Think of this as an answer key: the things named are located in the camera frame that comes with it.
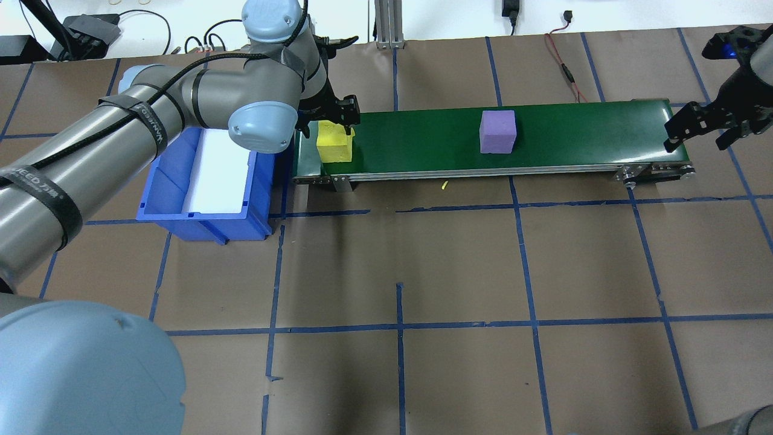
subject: blue tape line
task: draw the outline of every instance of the blue tape line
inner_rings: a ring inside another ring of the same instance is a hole
[[[270,334],[271,330],[267,327],[245,327],[236,329],[194,329],[166,331],[170,337],[198,337],[206,335],[256,335]]]
[[[654,324],[661,317],[608,317],[600,319],[556,319],[540,320],[540,326],[577,326],[577,325],[617,325],[617,324]]]
[[[691,316],[669,316],[671,322],[706,322],[720,320],[773,320],[773,313],[749,314],[702,314]],[[662,317],[602,317],[598,319],[552,319],[538,320],[539,326],[580,326],[580,325],[616,325],[616,324],[654,324],[662,322]],[[399,329],[468,329],[486,327],[531,327],[531,320],[497,320],[492,322],[437,322],[405,324],[364,324],[331,327],[259,327],[237,329],[177,330],[167,331],[168,335],[258,335],[258,334],[331,334],[338,332],[360,331],[397,331]]]
[[[155,310],[158,307],[158,292],[153,292],[153,302],[150,303],[150,313],[148,314],[148,320],[155,322]]]
[[[155,280],[155,291],[161,288],[161,284],[164,282],[164,271],[166,270],[166,259],[169,256],[169,246],[172,242],[172,233],[166,233],[166,241],[164,242],[164,252],[161,254],[161,265],[158,267],[158,278]]]
[[[158,308],[158,290],[161,289],[161,284],[164,282],[164,271],[166,270],[166,258],[169,255],[169,245],[172,241],[172,233],[166,233],[166,241],[164,242],[164,252],[161,254],[161,264],[158,266],[158,277],[155,279],[155,291],[153,292],[153,302],[150,305],[150,314],[148,320],[155,321],[155,311]]]
[[[400,435],[406,434],[405,346],[403,344],[403,283],[397,283],[397,390],[400,407]]]
[[[280,209],[281,217],[283,220],[288,216],[288,191],[290,188],[290,179],[292,178],[291,172],[294,161],[294,150],[294,146],[291,146],[288,147],[288,150],[284,152],[284,164],[286,167],[284,168],[284,184],[282,184],[282,205]]]
[[[393,111],[397,111],[399,105],[397,104],[397,49],[392,49],[392,88],[394,92]]]
[[[493,322],[427,322],[404,324],[403,329],[467,329],[473,327],[530,327],[531,320],[497,320]]]
[[[137,219],[112,219],[106,221],[88,221],[86,225],[126,225],[126,224],[147,224],[148,222],[140,222]]]
[[[489,51],[489,63],[491,74],[494,77],[494,92],[496,92],[496,105],[502,107],[502,94],[499,92],[499,78],[496,76],[496,63],[494,63],[494,50],[491,48],[491,38],[485,38],[485,48]]]
[[[34,66],[35,66],[34,63],[31,63],[29,65],[29,69],[27,70],[27,75],[24,76],[24,81],[22,82],[22,86],[19,88],[19,93],[16,95],[16,100],[13,101],[13,106],[11,107],[11,111],[8,113],[8,118],[5,120],[5,125],[3,125],[2,131],[0,132],[0,140],[3,140],[5,137],[5,133],[8,132],[8,127],[11,125],[13,114],[16,113],[16,109],[19,107],[19,102],[22,100],[22,94],[24,94],[24,90],[27,88],[27,83],[29,82],[29,76],[32,75],[32,68]]]
[[[536,359],[536,374],[540,381],[540,396],[542,398],[542,412],[545,418],[545,431],[547,435],[553,435],[553,424],[550,421],[550,407],[547,401],[547,385],[545,383],[545,369],[542,363],[542,349],[540,347],[539,321],[536,318],[536,308],[534,306],[534,294],[532,292],[531,275],[529,274],[529,260],[526,257],[526,242],[523,238],[523,223],[521,221],[521,210],[518,202],[518,193],[516,185],[509,177],[510,194],[512,195],[513,210],[516,212],[516,232],[518,233],[518,248],[521,254],[521,264],[523,266],[523,280],[526,284],[526,299],[529,302],[529,320],[532,328],[532,340],[534,343],[534,357]]]
[[[58,254],[59,252],[54,252],[53,255],[51,255],[49,268],[46,270],[46,278],[43,280],[43,285],[40,287],[40,294],[38,295],[38,299],[43,299],[46,297],[46,291],[48,290],[48,284],[51,281],[51,274],[53,273],[53,267],[56,264],[56,256]]]
[[[261,409],[261,435],[266,435],[268,425],[268,394],[263,395],[263,408]]]
[[[31,139],[31,138],[50,138],[56,136],[56,133],[32,133],[28,135],[5,135],[3,139]]]
[[[395,213],[424,213],[427,211],[460,211],[460,210],[501,210],[512,208],[512,204],[481,204],[481,205],[458,205],[442,207],[415,207],[410,210],[398,210]]]
[[[652,198],[636,200],[637,204],[671,204],[671,203],[685,203],[685,202],[718,202],[718,201],[746,201],[749,200],[746,196],[737,197],[694,197],[694,198]]]
[[[370,209],[365,210],[340,210],[340,211],[306,211],[298,213],[286,213],[285,218],[317,218],[321,216],[355,216],[358,214],[368,214]],[[281,214],[272,213],[268,217],[272,219],[282,218]]]
[[[771,237],[771,232],[768,230],[768,224],[765,223],[765,218],[762,216],[762,211],[760,211],[760,207],[757,205],[757,200],[751,192],[749,182],[746,180],[744,171],[741,169],[741,164],[738,162],[738,158],[736,158],[732,146],[727,147],[727,153],[730,154],[730,160],[733,161],[733,166],[735,166],[735,170],[738,172],[738,178],[741,179],[741,184],[744,185],[747,198],[751,202],[751,208],[754,209],[754,214],[757,215],[757,221],[760,223],[762,234],[765,236],[765,241],[768,243],[768,249],[773,253],[773,237]]]
[[[396,324],[367,324],[331,327],[278,327],[277,334],[329,334],[334,332],[395,331]]]
[[[773,320],[773,313],[704,314],[697,316],[671,316],[672,322],[708,322],[716,320]]]
[[[677,28],[676,32],[679,34],[679,40],[682,41],[682,48],[684,48],[684,53],[687,55],[687,60],[690,61],[690,66],[693,68],[693,72],[695,73],[695,78],[698,79],[698,84],[700,85],[700,91],[703,92],[703,99],[705,101],[711,101],[711,98],[709,97],[709,91],[707,91],[706,85],[703,83],[703,78],[700,77],[700,72],[698,71],[698,65],[696,65],[695,59],[693,59],[693,55],[690,52],[690,47],[687,46],[687,40],[684,39],[684,33],[682,32],[682,29]]]
[[[638,235],[642,240],[642,248],[644,249],[644,255],[647,259],[647,267],[649,268],[649,275],[652,278],[652,286],[655,288],[655,297],[658,300],[660,316],[663,321],[663,326],[666,328],[666,337],[668,338],[669,347],[671,348],[671,356],[674,360],[674,367],[676,368],[676,377],[679,379],[679,387],[682,389],[682,397],[684,398],[684,404],[687,408],[687,416],[690,418],[690,426],[693,430],[696,430],[698,428],[698,421],[695,417],[695,411],[693,410],[693,401],[690,398],[690,392],[687,389],[687,381],[685,380],[684,372],[682,370],[679,352],[676,350],[676,340],[674,340],[673,331],[671,331],[671,323],[669,322],[669,315],[666,311],[666,304],[661,299],[660,282],[658,281],[658,276],[655,271],[655,263],[652,260],[652,252],[649,249],[647,235],[644,232],[644,224],[642,223],[642,216],[638,212],[638,206],[636,205],[636,198],[634,197],[633,190],[628,189],[628,198],[631,202],[634,219],[636,220]]]
[[[756,199],[773,199],[773,195],[756,195]],[[737,197],[694,197],[694,198],[648,198],[636,200],[638,204],[666,204],[666,203],[687,203],[687,202],[715,202],[715,201],[741,201],[749,200],[747,195]],[[564,201],[564,202],[533,202],[521,203],[519,208],[531,207],[584,207],[594,205],[623,205],[629,204],[630,200],[583,200],[583,201]],[[480,205],[457,205],[457,206],[439,206],[439,207],[415,207],[410,210],[398,210],[395,213],[427,213],[432,211],[469,211],[469,210],[502,210],[512,208],[511,204],[480,204]]]
[[[585,55],[587,56],[587,61],[591,65],[591,73],[593,74],[593,81],[596,82],[598,99],[602,103],[604,103],[607,101],[607,99],[604,97],[604,91],[601,89],[601,81],[598,80],[598,72],[596,72],[596,64],[593,63],[593,55],[591,54],[591,47],[587,44],[587,38],[585,37],[585,32],[580,33],[580,38],[582,38],[582,45],[585,47]]]
[[[274,272],[274,297],[271,301],[271,333],[268,335],[268,351],[266,352],[266,377],[272,378],[271,369],[274,365],[274,330],[277,327],[277,311],[279,308],[279,283],[282,275],[282,247],[284,245],[284,225],[279,227],[279,244],[277,247],[277,268]]]
[[[115,77],[118,76],[118,68],[121,66],[121,58],[117,58],[115,60],[115,68],[113,68],[113,77],[110,77],[110,85],[107,86],[107,93],[105,94],[105,97],[110,97],[110,94],[113,93],[113,85],[115,84]]]
[[[586,201],[565,201],[565,202],[533,202],[519,204],[519,208],[529,207],[556,207],[566,205],[571,207],[583,207],[586,205],[620,205],[627,204],[628,200],[586,200]]]

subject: power adapter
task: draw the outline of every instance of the power adapter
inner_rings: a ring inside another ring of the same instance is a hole
[[[521,12],[521,0],[502,0],[502,16],[510,18],[511,35],[516,32],[519,12]]]

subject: green conveyor belt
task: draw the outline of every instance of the green conveyor belt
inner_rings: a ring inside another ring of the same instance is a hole
[[[516,112],[518,128],[512,154],[481,154],[482,112],[509,109]],[[683,146],[672,154],[663,148],[663,124],[671,114],[667,100],[364,113],[362,124],[355,127],[351,163],[321,168],[312,132],[310,139],[298,141],[295,176],[388,180],[689,162]]]

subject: blue tape grid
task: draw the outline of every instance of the blue tape grid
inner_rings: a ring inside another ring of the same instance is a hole
[[[594,319],[545,319],[538,320],[541,327],[556,326],[584,326],[584,325],[620,325],[620,324],[657,324],[663,322],[663,317],[601,317]],[[773,313],[746,313],[746,314],[702,314],[689,316],[668,316],[670,323],[689,322],[721,322],[743,320],[773,320]],[[399,329],[470,329],[470,328],[497,328],[497,327],[532,327],[531,320],[496,320],[496,321],[472,321],[472,322],[431,322],[431,323],[402,323],[399,324],[364,324],[328,327],[249,327],[234,329],[186,329],[166,331],[170,337],[195,337],[210,335],[265,335],[265,334],[337,334],[360,331],[398,331]]]
[[[633,195],[633,190],[628,190],[628,198],[631,201],[631,208],[633,210],[634,219],[636,220],[638,235],[642,240],[642,248],[644,249],[644,255],[647,259],[647,267],[649,268],[649,275],[652,278],[652,286],[655,288],[655,296],[660,308],[660,317],[663,326],[666,328],[666,338],[668,339],[669,347],[671,349],[671,357],[674,361],[674,367],[676,368],[676,377],[679,379],[679,387],[682,390],[682,398],[684,399],[685,407],[687,409],[687,416],[690,418],[690,426],[695,430],[698,428],[698,422],[695,418],[693,400],[690,398],[690,391],[687,389],[687,380],[685,380],[684,371],[682,370],[679,351],[676,349],[676,340],[674,339],[674,334],[671,329],[671,322],[669,320],[668,311],[666,310],[666,303],[664,303],[660,297],[660,282],[658,281],[658,275],[655,271],[655,263],[652,261],[652,253],[649,250],[647,235],[644,232],[644,224],[642,223],[642,217],[638,212],[638,206],[636,205],[636,198]]]
[[[405,346],[403,333],[403,283],[397,283],[397,395],[398,409],[400,411],[400,435],[406,435],[405,415]]]
[[[16,109],[19,108],[19,102],[22,100],[22,95],[24,94],[24,90],[27,88],[27,84],[29,83],[29,76],[32,75],[32,69],[34,66],[35,64],[31,63],[27,69],[27,75],[24,76],[24,81],[22,82],[22,86],[19,88],[19,93],[16,95],[16,99],[13,101],[13,106],[11,106],[11,111],[8,113],[8,118],[5,120],[5,124],[0,131],[0,142],[5,138],[5,133],[8,132],[8,127],[11,125],[13,115],[16,113]]]
[[[153,292],[153,302],[150,306],[150,314],[148,320],[151,322],[155,320],[155,310],[158,307],[158,291],[161,289],[161,284],[164,282],[164,272],[166,271],[166,259],[169,257],[169,245],[172,242],[172,233],[166,233],[166,240],[164,242],[164,251],[161,253],[161,265],[158,267],[158,277],[155,279],[155,291]]]
[[[274,297],[271,301],[271,323],[269,326],[268,335],[268,350],[266,352],[266,378],[276,381],[279,378],[272,374],[274,367],[274,339],[276,338],[277,329],[277,312],[279,308],[279,286],[282,274],[282,249],[284,247],[284,228],[282,225],[279,227],[279,243],[277,247],[277,267],[274,273]]]
[[[521,220],[521,207],[518,202],[518,193],[516,185],[509,177],[510,194],[512,195],[512,208],[516,212],[516,232],[518,233],[518,248],[521,255],[521,265],[523,267],[523,280],[526,283],[526,299],[529,303],[529,322],[532,328],[532,340],[534,344],[534,357],[536,359],[536,375],[540,382],[540,398],[542,399],[542,413],[545,419],[545,431],[547,435],[553,435],[553,423],[550,420],[550,406],[547,400],[547,385],[545,383],[545,368],[542,363],[542,350],[540,347],[540,322],[537,320],[536,308],[534,306],[534,294],[531,286],[531,275],[529,273],[529,259],[526,256],[526,240],[523,237],[523,222]]]
[[[696,75],[696,79],[699,81],[701,91],[703,92],[704,97],[707,101],[709,101],[708,92],[705,87],[705,84],[703,82],[702,77],[700,76],[700,72],[697,69],[697,66],[694,62],[694,59],[690,53],[690,49],[686,44],[683,32],[681,29],[678,29],[679,37],[681,39],[682,45],[685,49],[686,55],[688,56],[688,59],[690,61],[690,64],[693,68],[693,72]],[[587,39],[584,33],[581,33],[582,42],[585,48],[585,52],[587,54],[588,62],[591,66],[591,72],[594,77],[594,81],[596,83],[596,87],[598,90],[599,98],[601,101],[606,101],[604,97],[604,92],[601,87],[601,83],[598,78],[598,72],[596,71],[596,67],[594,65],[593,57],[591,54],[590,47],[587,43]],[[497,104],[499,106],[502,105],[501,101],[501,93],[499,90],[499,81],[496,73],[495,68],[495,61],[494,61],[494,54],[491,48],[491,43],[489,38],[485,38],[487,50],[489,52],[489,61],[492,68],[492,77],[494,80],[495,85],[495,93],[497,97]],[[112,91],[112,88],[114,86],[115,79],[117,77],[117,72],[120,67],[121,60],[116,61],[116,65],[114,68],[113,75],[111,77],[111,82],[107,90],[107,94],[109,95]],[[11,123],[12,117],[19,106],[19,102],[22,97],[22,93],[26,89],[26,85],[29,82],[29,77],[32,73],[33,65],[30,65],[29,69],[27,70],[27,74],[25,76],[24,81],[22,82],[22,86],[19,90],[19,94],[17,95],[17,98],[14,102],[14,105],[12,106],[12,110],[9,113],[9,116],[3,126],[2,132],[0,132],[0,141],[3,139],[27,139],[27,138],[45,138],[45,137],[51,137],[54,136],[56,133],[36,133],[36,134],[25,134],[25,135],[6,135],[6,132],[8,131],[9,125]],[[393,50],[393,104],[394,104],[394,110],[398,110],[398,95],[397,95],[397,50]],[[679,108],[684,106],[684,103],[672,103],[672,107]],[[523,262],[523,268],[525,272],[525,280],[526,280],[526,288],[527,288],[527,298],[530,300],[530,319],[529,320],[502,320],[502,321],[473,321],[473,322],[445,322],[445,323],[417,323],[417,324],[406,324],[403,322],[402,319],[402,291],[403,287],[401,284],[398,285],[397,288],[397,294],[398,294],[398,321],[396,324],[366,324],[366,325],[351,325],[351,326],[331,326],[331,327],[283,327],[283,328],[277,328],[276,327],[276,309],[278,306],[278,296],[279,296],[279,276],[281,274],[281,250],[282,245],[284,242],[284,225],[281,226],[281,235],[279,240],[279,248],[278,248],[278,259],[277,259],[277,271],[275,276],[275,286],[274,286],[274,301],[272,303],[272,314],[271,314],[271,326],[268,328],[242,328],[242,329],[223,329],[223,330],[185,330],[185,331],[168,331],[168,334],[170,336],[199,336],[199,335],[233,335],[233,334],[269,334],[269,349],[267,353],[267,376],[271,380],[276,380],[274,376],[271,375],[271,366],[273,363],[273,350],[274,350],[274,336],[275,334],[326,334],[326,333],[338,333],[338,332],[353,332],[353,331],[398,331],[398,366],[400,369],[400,433],[405,433],[405,381],[404,381],[404,347],[403,347],[403,331],[406,329],[443,329],[443,328],[470,328],[470,327],[531,327],[533,330],[533,336],[534,336],[534,344],[535,344],[535,353],[537,358],[537,364],[538,367],[541,367],[541,354],[539,353],[539,336],[538,336],[538,330],[537,328],[539,326],[571,326],[571,325],[599,325],[599,324],[644,324],[644,323],[664,323],[666,326],[666,333],[669,336],[669,346],[672,349],[672,354],[674,357],[675,366],[678,372],[679,376],[679,382],[682,386],[683,395],[685,396],[686,406],[688,408],[688,414],[690,415],[690,422],[694,427],[696,427],[696,421],[694,412],[692,411],[692,405],[690,403],[689,393],[687,392],[686,383],[684,381],[684,376],[681,369],[681,364],[679,362],[679,355],[676,352],[676,344],[673,340],[673,333],[670,329],[670,323],[673,322],[700,322],[700,321],[722,321],[722,320],[773,320],[773,313],[748,313],[748,314],[711,314],[711,315],[697,315],[697,316],[669,316],[665,305],[659,301],[659,305],[661,306],[661,317],[620,317],[620,318],[595,318],[595,319],[554,319],[554,320],[538,320],[536,318],[536,312],[534,311],[533,307],[533,294],[531,294],[530,289],[530,278],[528,275],[528,260],[526,257],[526,246],[525,243],[523,243],[523,228],[520,224],[519,219],[519,210],[521,208],[526,207],[557,207],[557,206],[586,206],[586,205],[618,205],[618,204],[631,204],[632,209],[634,211],[635,219],[637,221],[637,227],[640,232],[640,236],[642,238],[642,247],[645,249],[645,257],[648,259],[648,266],[650,268],[650,272],[652,275],[653,285],[656,288],[656,294],[659,294],[659,284],[657,283],[657,275],[656,271],[654,269],[654,263],[652,262],[652,256],[651,252],[649,252],[649,245],[646,241],[646,235],[644,232],[643,224],[641,222],[641,218],[638,215],[638,208],[637,204],[664,204],[664,203],[682,203],[682,202],[710,202],[710,201],[723,201],[723,200],[749,200],[752,203],[752,207],[754,208],[754,211],[756,215],[758,216],[758,220],[760,221],[760,224],[763,228],[763,232],[765,234],[765,237],[768,241],[769,246],[771,247],[771,251],[773,252],[773,240],[771,240],[770,233],[767,229],[767,227],[764,224],[764,219],[761,215],[761,212],[759,211],[759,207],[756,204],[756,200],[773,200],[773,194],[769,195],[753,195],[751,192],[751,188],[748,185],[748,182],[746,181],[746,177],[743,174],[743,170],[741,169],[740,164],[737,161],[737,158],[735,157],[732,149],[728,150],[730,153],[730,157],[733,160],[733,164],[736,167],[736,170],[738,172],[739,177],[741,178],[741,182],[744,185],[744,189],[746,190],[747,195],[741,196],[741,197],[699,197],[699,198],[657,198],[657,199],[636,199],[633,195],[633,193],[629,193],[629,199],[628,200],[596,200],[596,201],[567,201],[567,202],[544,202],[544,203],[525,203],[525,204],[518,204],[517,203],[517,196],[515,192],[515,184],[512,181],[512,177],[510,177],[510,183],[511,183],[511,189],[512,189],[512,195],[513,195],[513,204],[485,204],[485,205],[472,205],[472,206],[457,206],[457,207],[419,207],[414,208],[412,210],[408,211],[398,211],[398,213],[410,213],[410,212],[425,212],[425,211],[463,211],[463,210],[491,210],[491,209],[507,209],[507,208],[513,208],[516,212],[516,230],[519,232],[519,248],[522,252],[522,262]],[[318,217],[318,216],[340,216],[340,215],[358,215],[358,214],[367,214],[370,212],[370,210],[352,210],[352,211],[330,211],[330,212],[305,212],[305,213],[286,213],[285,211],[285,201],[286,201],[286,186],[283,189],[283,207],[282,207],[282,213],[280,214],[272,214],[271,218],[312,218],[312,217]],[[88,225],[109,225],[109,224],[137,224],[140,222],[137,222],[133,219],[126,219],[126,220],[108,220],[108,221],[90,221],[87,222]],[[170,241],[170,235],[167,234],[165,249],[162,255],[162,262],[159,266],[159,274],[158,279],[156,283],[156,292],[154,295],[154,301],[152,306],[152,314],[155,313],[155,307],[158,302],[158,288],[160,288],[160,284],[162,282],[163,274],[164,274],[164,268],[165,268],[165,260],[167,258],[167,254],[169,252],[169,241]],[[46,278],[44,279],[43,286],[40,291],[39,297],[43,298],[46,295],[46,289],[49,285],[49,281],[51,278],[51,275],[53,273],[53,267],[56,264],[56,253],[52,256],[49,267],[46,272]],[[546,429],[548,433],[552,433],[552,428],[550,427],[550,413],[549,408],[547,405],[547,390],[545,388],[545,381],[544,381],[544,373],[543,370],[539,370],[539,377],[540,377],[540,394],[543,398],[543,412],[545,415],[546,420]],[[266,422],[267,422],[267,411],[268,411],[268,401],[269,396],[264,396],[263,401],[263,409],[262,409],[262,416],[261,416],[261,433],[265,433],[266,430]]]

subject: velcro strap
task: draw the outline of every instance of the velcro strap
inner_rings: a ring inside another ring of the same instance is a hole
[[[43,203],[62,225],[62,250],[83,228],[83,216],[73,198],[49,177],[32,166],[13,166],[0,169],[4,178]]]
[[[100,105],[106,104],[131,112],[136,119],[145,124],[145,127],[153,135],[155,140],[155,156],[158,157],[164,152],[169,138],[166,135],[166,128],[164,128],[161,119],[158,118],[153,108],[147,102],[123,94],[100,98],[99,102],[101,103]]]

